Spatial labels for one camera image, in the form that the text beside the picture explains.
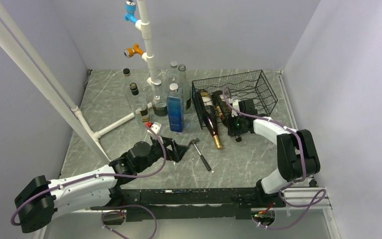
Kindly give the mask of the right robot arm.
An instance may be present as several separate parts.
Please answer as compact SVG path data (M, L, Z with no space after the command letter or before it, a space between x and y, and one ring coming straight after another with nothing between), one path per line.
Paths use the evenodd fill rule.
M277 169L261 179L261 189L254 193L254 200L261 207L273 201L273 193L302 182L307 176L320 171L320 162L312 134L308 130L296 130L273 120L243 113L226 103L234 112L253 118L253 130L277 146Z

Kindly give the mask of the clear bottle white label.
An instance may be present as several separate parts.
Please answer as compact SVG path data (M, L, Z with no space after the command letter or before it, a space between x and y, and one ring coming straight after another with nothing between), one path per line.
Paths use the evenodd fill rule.
M130 77L131 72L129 68L123 69L124 74L124 86L123 86L123 92L125 94L125 97L127 99L127 102L129 105L136 106L137 105L137 99L139 96L139 89L137 84L133 81L133 79Z

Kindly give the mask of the green wine bottle silver cap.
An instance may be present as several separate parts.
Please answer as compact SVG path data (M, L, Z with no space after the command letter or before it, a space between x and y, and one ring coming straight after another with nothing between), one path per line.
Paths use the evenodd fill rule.
M240 142L242 137L237 133L237 130L239 129L239 118L232 115L232 110L227 106L226 99L223 97L223 92L221 90L215 91L212 94L212 99L222 124L228 128L228 135L234 136L235 140Z

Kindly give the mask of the clear bottle dark label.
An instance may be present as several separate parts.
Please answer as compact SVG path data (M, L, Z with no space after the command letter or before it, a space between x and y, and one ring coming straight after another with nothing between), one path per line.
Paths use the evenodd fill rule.
M153 82L154 85L154 95L152 99L152 108L154 114L158 117L166 117L168 115L167 108L167 97L168 93L166 88L163 86L162 81L156 79Z

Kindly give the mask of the clear frosted wine bottle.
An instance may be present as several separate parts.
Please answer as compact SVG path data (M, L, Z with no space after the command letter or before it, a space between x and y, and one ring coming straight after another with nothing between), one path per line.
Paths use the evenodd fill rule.
M183 89L184 112L187 114L191 110L191 86L187 81L185 64L178 66L178 77L180 86Z

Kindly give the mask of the red wine bottle gold cap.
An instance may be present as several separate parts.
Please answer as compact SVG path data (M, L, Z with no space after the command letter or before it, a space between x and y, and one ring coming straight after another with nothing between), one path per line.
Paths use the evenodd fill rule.
M202 109L202 120L213 138L216 149L221 150L223 145L221 144L219 138L213 101L206 90L197 91L197 95Z

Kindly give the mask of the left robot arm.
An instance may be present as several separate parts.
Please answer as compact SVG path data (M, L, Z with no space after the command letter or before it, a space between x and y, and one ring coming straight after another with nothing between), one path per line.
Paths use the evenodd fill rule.
M44 175L33 178L14 200L16 211L11 224L28 234L76 210L94 206L119 208L123 202L121 185L143 178L141 172L159 159L163 165L168 161L180 162L189 149L163 136L151 141L140 141L119 158L87 173L53 180Z

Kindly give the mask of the blue label clear bottle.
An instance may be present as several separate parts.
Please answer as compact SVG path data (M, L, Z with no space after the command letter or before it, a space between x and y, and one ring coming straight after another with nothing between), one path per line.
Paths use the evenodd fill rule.
M184 101L183 89L177 83L169 85L167 109L170 130L182 132L184 129Z

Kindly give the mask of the round clear glass bottle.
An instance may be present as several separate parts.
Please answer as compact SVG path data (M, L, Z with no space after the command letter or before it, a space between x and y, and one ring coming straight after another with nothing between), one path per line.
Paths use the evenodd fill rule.
M172 61L170 63L170 69L167 71L166 87L169 90L170 84L178 83L178 63L177 61Z

